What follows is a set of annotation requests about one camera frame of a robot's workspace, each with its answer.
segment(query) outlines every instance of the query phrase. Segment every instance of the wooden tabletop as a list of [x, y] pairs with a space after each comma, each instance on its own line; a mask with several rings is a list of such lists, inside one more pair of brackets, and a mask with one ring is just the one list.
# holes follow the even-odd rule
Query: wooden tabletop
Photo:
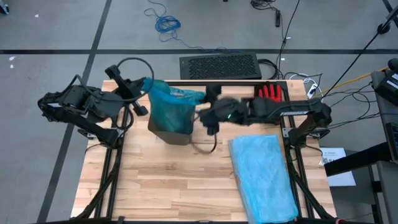
[[[305, 100], [304, 84], [300, 80], [287, 81], [290, 100]], [[116, 88], [113, 81], [103, 83], [104, 91]], [[181, 89], [205, 91], [204, 86], [179, 86]], [[252, 86], [223, 86], [222, 96], [253, 96]], [[148, 97], [139, 103], [150, 110]], [[305, 116], [295, 116], [298, 126]], [[218, 220], [246, 221], [241, 197], [236, 187], [228, 140], [245, 134], [279, 135], [284, 155], [280, 127], [273, 124], [254, 124], [250, 127], [220, 123], [218, 146], [210, 155], [200, 154], [191, 145], [174, 146], [164, 143], [148, 131], [149, 115], [134, 115], [134, 124], [126, 133], [123, 156], [114, 203], [113, 219], [126, 220]], [[110, 127], [107, 120], [102, 127]], [[213, 136], [196, 122], [193, 142], [203, 150], [213, 147]], [[88, 147], [98, 141], [89, 141]], [[308, 139], [307, 144], [319, 147], [318, 141]], [[100, 186], [106, 149], [91, 148], [85, 157], [78, 184], [72, 217], [78, 215], [93, 198]], [[335, 216], [325, 169], [319, 165], [321, 155], [310, 148], [302, 149], [303, 163], [309, 189], [326, 209]], [[303, 194], [298, 188], [303, 217], [307, 216]], [[104, 196], [102, 216], [105, 216], [109, 189]]]

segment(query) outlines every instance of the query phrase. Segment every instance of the teal plastic bag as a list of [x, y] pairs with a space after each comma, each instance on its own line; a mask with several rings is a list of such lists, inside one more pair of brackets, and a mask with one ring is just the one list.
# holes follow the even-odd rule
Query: teal plastic bag
[[[150, 79], [144, 80], [142, 90], [147, 91]], [[181, 90], [163, 80], [155, 80], [148, 92], [150, 118], [159, 131], [191, 134], [195, 106], [201, 104], [205, 94], [200, 91]]]
[[278, 136], [241, 136], [229, 151], [249, 223], [285, 223], [299, 214]]

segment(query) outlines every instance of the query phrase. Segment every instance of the black cable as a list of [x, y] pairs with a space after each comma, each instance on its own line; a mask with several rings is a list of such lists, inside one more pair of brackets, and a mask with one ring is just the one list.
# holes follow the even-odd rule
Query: black cable
[[339, 123], [336, 123], [336, 124], [331, 124], [331, 125], [329, 125], [328, 129], [339, 128], [339, 127], [341, 127], [343, 125], [350, 124], [350, 123], [357, 122], [357, 121], [361, 121], [363, 119], [378, 118], [381, 115], [398, 116], [398, 114], [395, 114], [395, 113], [381, 113], [380, 114], [380, 112], [378, 112], [378, 113], [374, 113], [374, 114], [369, 114], [369, 115], [363, 116], [362, 118], [356, 118], [356, 119], [351, 120], [351, 121], [343, 121], [343, 122], [339, 122]]
[[371, 102], [370, 102], [369, 99], [368, 99], [364, 94], [362, 94], [362, 93], [353, 93], [353, 97], [354, 97], [354, 94], [362, 95], [362, 96], [365, 97], [365, 99], [368, 101], [368, 109], [366, 110], [366, 112], [365, 112], [364, 114], [362, 114], [361, 116], [358, 117], [358, 118], [362, 118], [362, 117], [365, 116], [365, 115], [369, 112], [369, 110], [371, 109]]
[[[290, 147], [291, 147], [291, 149], [289, 150], [289, 153], [290, 153], [290, 158], [292, 158], [292, 150], [294, 150], [294, 147], [293, 146], [290, 146]], [[296, 158], [292, 159], [292, 162], [296, 161], [296, 160], [297, 160], [297, 155], [296, 155]]]
[[323, 157], [323, 152], [322, 152], [322, 150], [321, 149], [319, 149], [319, 148], [317, 148], [317, 147], [312, 147], [312, 146], [309, 146], [309, 145], [305, 145], [305, 147], [309, 147], [309, 148], [311, 148], [311, 149], [315, 149], [315, 150], [318, 150], [318, 151], [320, 151], [321, 152], [321, 157]]
[[279, 78], [279, 75], [281, 74], [281, 72], [278, 69], [278, 66], [276, 66], [276, 64], [274, 64], [273, 62], [271, 62], [270, 60], [265, 59], [265, 58], [259, 59], [258, 62], [265, 64], [265, 65], [270, 65], [274, 68], [274, 70], [275, 70], [274, 74], [271, 77], [269, 77], [268, 79], [273, 80], [273, 79]]
[[279, 55], [278, 55], [278, 57], [276, 58], [276, 61], [277, 61], [277, 62], [278, 62], [278, 59], [279, 59], [279, 63], [275, 63], [275, 64], [278, 64], [279, 70], [280, 70], [280, 58], [281, 58], [281, 56], [282, 56], [282, 51], [283, 51], [283, 49], [284, 49], [284, 47], [285, 47], [285, 45], [286, 45], [287, 33], [288, 33], [288, 31], [289, 31], [290, 24], [292, 23], [293, 17], [294, 17], [294, 15], [296, 14], [296, 10], [297, 10], [297, 7], [299, 6], [299, 3], [300, 3], [300, 0], [297, 1], [296, 7], [294, 8], [292, 17], [290, 18], [289, 24], [287, 25], [287, 29], [286, 29], [285, 36], [284, 36], [284, 38], [283, 38], [283, 40], [282, 40], [282, 45], [280, 46]]
[[115, 120], [115, 121], [112, 120], [112, 122], [114, 122], [114, 125], [115, 125], [118, 129], [122, 129], [122, 130], [126, 130], [126, 129], [131, 128], [131, 126], [132, 126], [132, 124], [133, 124], [133, 122], [134, 122], [133, 113], [132, 113], [132, 111], [130, 110], [130, 107], [129, 107], [128, 105], [125, 105], [124, 109], [127, 110], [128, 116], [130, 117], [130, 122], [129, 122], [129, 124], [128, 124], [125, 128], [124, 128], [124, 127], [120, 127], [120, 126], [118, 125], [118, 122], [117, 122], [116, 120]]
[[75, 75], [75, 77], [74, 77], [73, 79], [76, 80], [75, 78], [77, 78], [77, 79], [79, 80], [79, 82], [80, 82], [80, 85], [81, 85], [91, 96], [94, 96], [94, 97], [97, 98], [97, 99], [100, 99], [100, 100], [103, 100], [103, 101], [112, 101], [112, 102], [125, 102], [125, 103], [132, 103], [132, 102], [135, 102], [135, 101], [137, 101], [139, 98], [141, 98], [141, 97], [145, 96], [146, 94], [148, 94], [148, 92], [150, 91], [150, 89], [152, 88], [152, 86], [153, 86], [153, 84], [154, 84], [155, 73], [154, 73], [154, 70], [152, 69], [152, 66], [151, 66], [147, 61], [145, 61], [144, 59], [141, 59], [141, 58], [137, 58], [137, 57], [125, 58], [125, 59], [121, 60], [121, 61], [117, 64], [117, 67], [119, 68], [119, 66], [120, 66], [123, 62], [125, 62], [125, 61], [127, 61], [127, 60], [139, 60], [139, 61], [141, 61], [141, 62], [144, 62], [144, 63], [148, 66], [148, 68], [149, 68], [149, 70], [150, 70], [150, 72], [151, 72], [151, 77], [152, 77], [152, 78], [151, 78], [151, 80], [150, 80], [148, 90], [145, 91], [143, 94], [137, 96], [137, 97], [134, 97], [134, 98], [131, 98], [131, 99], [126, 99], [126, 100], [112, 100], [112, 99], [106, 99], [105, 97], [98, 96], [98, 95], [96, 95], [95, 93], [93, 93], [91, 90], [89, 90], [88, 87], [84, 84], [83, 80], [81, 79], [81, 77], [80, 77], [79, 75]]
[[132, 111], [129, 108], [129, 105], [124, 105], [124, 109], [127, 110], [128, 116], [130, 116], [130, 122], [125, 128], [120, 127], [120, 129], [122, 129], [123, 132], [119, 135], [119, 138], [121, 136], [123, 136], [129, 130], [129, 128], [131, 128], [132, 124], [134, 123], [134, 117], [133, 117]]
[[102, 145], [102, 143], [94, 144], [94, 145], [88, 147], [88, 148], [85, 150], [85, 154], [87, 153], [87, 151], [88, 151], [89, 149], [91, 149], [92, 147], [95, 147], [95, 146], [103, 146], [103, 145]]
[[[381, 30], [384, 30], [384, 28], [386, 26], [388, 26], [388, 24], [390, 23], [390, 21], [392, 20], [393, 17], [394, 16], [390, 16], [388, 18], [388, 20], [382, 25]], [[376, 37], [378, 37], [378, 35], [379, 35], [379, 32], [377, 32], [376, 35], [374, 35], [374, 37], [368, 42], [368, 44], [366, 44], [366, 46], [361, 50], [361, 52], [358, 54], [358, 56], [356, 56], [356, 58], [351, 63], [351, 65], [349, 65], [347, 70], [339, 77], [339, 79], [336, 81], [336, 83], [333, 84], [333, 86], [326, 92], [325, 95], [323, 95], [322, 98], [326, 97], [329, 94], [329, 92], [337, 85], [337, 83], [340, 82], [340, 80], [347, 74], [347, 72], [351, 69], [351, 67], [355, 64], [355, 62], [359, 59], [359, 57], [365, 52], [365, 50], [369, 47], [369, 45], [371, 45], [371, 43], [374, 41], [374, 39], [376, 39]]]
[[204, 151], [203, 149], [199, 148], [196, 144], [194, 144], [193, 141], [192, 141], [192, 135], [190, 135], [190, 141], [191, 141], [192, 147], [196, 151], [198, 151], [198, 152], [200, 152], [202, 154], [211, 154], [217, 148], [217, 134], [214, 135], [214, 145], [213, 145], [213, 148], [210, 151]]
[[276, 7], [271, 5], [272, 2], [275, 2], [275, 0], [251, 0], [250, 4], [257, 10], [271, 9], [273, 11], [279, 11]]
[[[368, 103], [368, 106], [370, 107], [370, 103], [374, 103], [376, 101], [369, 101], [369, 98], [367, 98], [367, 96], [365, 96], [363, 93], [372, 93], [372, 92], [374, 92], [374, 90], [372, 90], [372, 91], [362, 91], [364, 88], [366, 88], [370, 84], [371, 84], [371, 82], [369, 84], [365, 85], [364, 87], [361, 87], [361, 88], [355, 88], [355, 89], [352, 88], [352, 89], [345, 90], [345, 91], [337, 91], [337, 92], [330, 93], [328, 96], [333, 96], [333, 95], [338, 94], [338, 93], [348, 94], [348, 95], [344, 96], [342, 99], [340, 99], [339, 101], [337, 101], [336, 103], [332, 104], [330, 107], [337, 105], [338, 103], [342, 102], [343, 100], [345, 100], [349, 96], [352, 96], [356, 101], [359, 101], [359, 102], [362, 102], [362, 103]], [[358, 99], [357, 97], [355, 97], [355, 94], [362, 95], [366, 99], [366, 101]]]

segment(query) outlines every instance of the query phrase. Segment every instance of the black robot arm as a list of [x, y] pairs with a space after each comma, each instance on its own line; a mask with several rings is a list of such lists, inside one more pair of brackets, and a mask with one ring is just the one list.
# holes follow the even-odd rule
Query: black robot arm
[[[96, 136], [102, 145], [115, 149], [119, 147], [119, 139], [126, 130], [102, 128], [97, 123], [107, 118], [111, 118], [115, 123], [121, 108], [128, 108], [129, 104], [132, 104], [138, 116], [146, 115], [147, 109], [136, 102], [136, 99], [142, 96], [141, 87], [144, 79], [123, 80], [116, 65], [110, 66], [105, 72], [118, 85], [113, 92], [86, 86], [82, 84], [81, 77], [75, 75], [66, 89], [45, 94], [37, 104], [48, 121], [74, 124], [80, 128], [78, 132], [82, 135], [88, 138]], [[81, 85], [74, 85], [76, 79], [79, 79]], [[132, 113], [129, 114], [131, 126], [133, 117]]]
[[207, 102], [211, 103], [211, 107], [199, 112], [199, 119], [209, 135], [219, 131], [219, 122], [244, 126], [254, 123], [276, 124], [283, 116], [307, 115], [298, 128], [289, 131], [290, 144], [295, 146], [303, 144], [315, 128], [325, 128], [331, 123], [331, 109], [319, 99], [286, 102], [261, 97], [242, 98], [240, 101], [235, 98], [217, 100], [214, 96], [207, 96], [213, 93], [220, 94], [221, 87], [213, 85], [206, 88], [206, 99], [210, 99]]

